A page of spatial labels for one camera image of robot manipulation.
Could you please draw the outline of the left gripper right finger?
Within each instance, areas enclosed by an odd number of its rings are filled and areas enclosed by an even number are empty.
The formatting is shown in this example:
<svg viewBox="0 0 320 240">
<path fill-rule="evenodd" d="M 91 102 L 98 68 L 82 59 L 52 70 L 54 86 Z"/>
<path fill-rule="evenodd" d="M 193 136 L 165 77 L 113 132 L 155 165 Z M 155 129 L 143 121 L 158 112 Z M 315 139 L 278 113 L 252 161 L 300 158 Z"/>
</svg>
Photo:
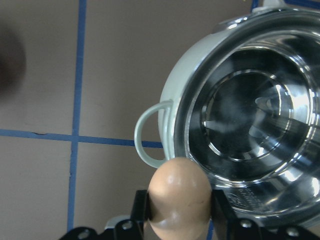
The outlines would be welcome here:
<svg viewBox="0 0 320 240">
<path fill-rule="evenodd" d="M 237 215 L 222 190 L 213 190 L 211 194 L 211 219 L 217 237 L 233 237 Z"/>
</svg>

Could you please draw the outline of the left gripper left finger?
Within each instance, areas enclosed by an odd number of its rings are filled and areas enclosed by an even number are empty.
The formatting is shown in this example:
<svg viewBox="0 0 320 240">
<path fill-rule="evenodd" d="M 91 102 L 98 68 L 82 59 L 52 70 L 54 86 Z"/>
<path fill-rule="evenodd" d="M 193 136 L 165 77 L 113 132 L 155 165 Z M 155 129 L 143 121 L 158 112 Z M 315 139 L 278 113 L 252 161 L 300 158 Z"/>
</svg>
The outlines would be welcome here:
<svg viewBox="0 0 320 240">
<path fill-rule="evenodd" d="M 137 223 L 140 230 L 145 230 L 151 217 L 150 198 L 147 190 L 137 190 L 130 213 L 130 218 Z"/>
</svg>

